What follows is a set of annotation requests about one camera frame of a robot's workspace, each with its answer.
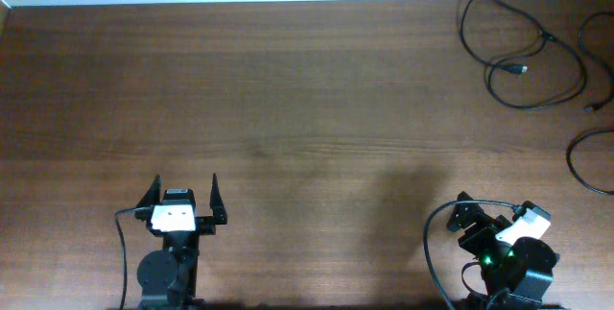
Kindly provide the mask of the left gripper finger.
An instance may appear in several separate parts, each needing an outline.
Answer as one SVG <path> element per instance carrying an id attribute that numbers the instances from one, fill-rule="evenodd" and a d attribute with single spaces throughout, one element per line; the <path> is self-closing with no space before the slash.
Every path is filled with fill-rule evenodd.
<path id="1" fill-rule="evenodd" d="M 227 212 L 225 210 L 224 201 L 222 199 L 216 174 L 213 174 L 212 176 L 209 206 L 213 214 L 215 225 L 226 225 L 228 220 Z"/>
<path id="2" fill-rule="evenodd" d="M 145 208 L 158 205 L 160 203 L 161 191 L 161 176 L 155 175 L 153 182 L 141 200 L 135 206 L 136 208 Z"/>

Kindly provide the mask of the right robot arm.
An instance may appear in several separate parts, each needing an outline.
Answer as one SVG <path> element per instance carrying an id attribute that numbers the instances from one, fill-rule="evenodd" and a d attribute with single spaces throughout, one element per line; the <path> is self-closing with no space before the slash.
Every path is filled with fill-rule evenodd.
<path id="1" fill-rule="evenodd" d="M 475 257 L 486 292 L 473 289 L 463 301 L 465 309 L 539 309 L 553 282 L 559 255 L 541 240 L 551 215 L 540 206 L 523 202 L 509 220 L 493 218 L 468 194 L 458 203 L 446 225 L 463 231 L 460 248 Z"/>

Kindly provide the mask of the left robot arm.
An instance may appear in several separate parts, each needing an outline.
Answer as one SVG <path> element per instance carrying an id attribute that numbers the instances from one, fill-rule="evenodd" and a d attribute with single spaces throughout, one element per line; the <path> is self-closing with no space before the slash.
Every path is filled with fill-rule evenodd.
<path id="1" fill-rule="evenodd" d="M 201 310 L 205 301 L 196 297 L 200 238 L 213 236 L 227 223 L 218 179 L 212 177 L 211 213 L 196 214 L 196 197 L 189 188 L 163 190 L 161 177 L 137 203 L 134 216 L 162 240 L 162 248 L 140 261 L 136 276 L 141 286 L 140 309 Z"/>

